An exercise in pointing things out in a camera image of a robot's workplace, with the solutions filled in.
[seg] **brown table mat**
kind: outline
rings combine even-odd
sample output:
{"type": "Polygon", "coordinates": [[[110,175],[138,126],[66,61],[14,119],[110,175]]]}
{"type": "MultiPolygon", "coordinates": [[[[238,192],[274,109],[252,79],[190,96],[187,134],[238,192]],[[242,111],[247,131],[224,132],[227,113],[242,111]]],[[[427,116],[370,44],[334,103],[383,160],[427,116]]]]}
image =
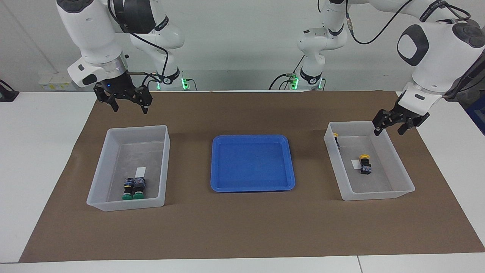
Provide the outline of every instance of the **brown table mat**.
{"type": "Polygon", "coordinates": [[[330,121],[372,120],[394,93],[154,93],[148,115],[96,103],[20,262],[483,252],[416,130],[388,132],[416,191],[342,201],[322,140],[330,121]],[[103,212],[86,204],[106,131],[165,124],[171,139],[166,205],[103,212]],[[218,135],[283,134],[296,186],[215,193],[218,135]]]}

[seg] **white plastic bin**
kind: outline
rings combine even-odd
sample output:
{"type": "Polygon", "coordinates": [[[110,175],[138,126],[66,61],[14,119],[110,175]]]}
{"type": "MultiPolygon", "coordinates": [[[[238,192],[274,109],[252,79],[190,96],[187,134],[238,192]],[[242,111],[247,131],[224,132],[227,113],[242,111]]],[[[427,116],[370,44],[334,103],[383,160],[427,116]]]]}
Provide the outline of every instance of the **white plastic bin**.
{"type": "Polygon", "coordinates": [[[163,206],[169,151],[165,125],[108,130],[86,203],[103,211],[163,206]],[[125,178],[139,167],[146,167],[145,198],[122,200],[125,178]]]}
{"type": "Polygon", "coordinates": [[[371,121],[328,124],[324,140],[343,200],[390,199],[415,190],[387,132],[375,136],[373,131],[371,121]],[[339,135],[340,151],[334,133],[339,135]],[[361,154],[370,156],[369,175],[352,163],[361,154]]]}

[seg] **blue plastic tray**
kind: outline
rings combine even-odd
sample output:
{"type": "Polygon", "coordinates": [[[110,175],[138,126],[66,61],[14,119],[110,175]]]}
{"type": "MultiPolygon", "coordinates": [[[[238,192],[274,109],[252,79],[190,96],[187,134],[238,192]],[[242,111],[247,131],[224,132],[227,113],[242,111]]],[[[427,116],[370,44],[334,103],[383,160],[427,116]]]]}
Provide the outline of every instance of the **blue plastic tray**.
{"type": "Polygon", "coordinates": [[[282,135],[214,138],[210,186],[217,192],[291,190],[295,175],[288,140],[282,135]]]}

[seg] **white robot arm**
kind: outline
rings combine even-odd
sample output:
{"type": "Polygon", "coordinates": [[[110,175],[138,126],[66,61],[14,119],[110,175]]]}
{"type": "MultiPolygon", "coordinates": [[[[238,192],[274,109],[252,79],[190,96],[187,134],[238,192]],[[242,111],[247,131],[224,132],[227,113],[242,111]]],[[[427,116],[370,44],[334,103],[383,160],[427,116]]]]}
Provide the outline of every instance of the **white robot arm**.
{"type": "Polygon", "coordinates": [[[132,35],[135,47],[154,61],[163,90],[185,88],[170,49],[180,48],[184,37],[169,24],[159,0],[56,0],[57,10],[81,58],[67,71],[81,86],[97,83],[94,91],[100,102],[118,110],[115,99],[127,99],[147,113],[152,97],[146,86],[133,86],[116,30],[132,35]]]}
{"type": "Polygon", "coordinates": [[[345,21],[358,43],[370,43],[355,38],[348,14],[352,4],[364,3],[380,11],[408,14],[420,20],[403,32],[397,46],[399,56],[415,67],[413,80],[406,84],[395,107],[391,111],[380,110],[373,120],[376,135],[386,127],[404,123],[398,130],[402,135],[421,125],[431,106],[460,86],[484,52],[485,35],[476,22],[460,17],[454,11],[456,7],[444,0],[325,0],[321,9],[324,27],[306,30],[298,42],[307,56],[299,73],[300,88],[318,86],[324,65],[320,52],[345,44],[345,21]]]}

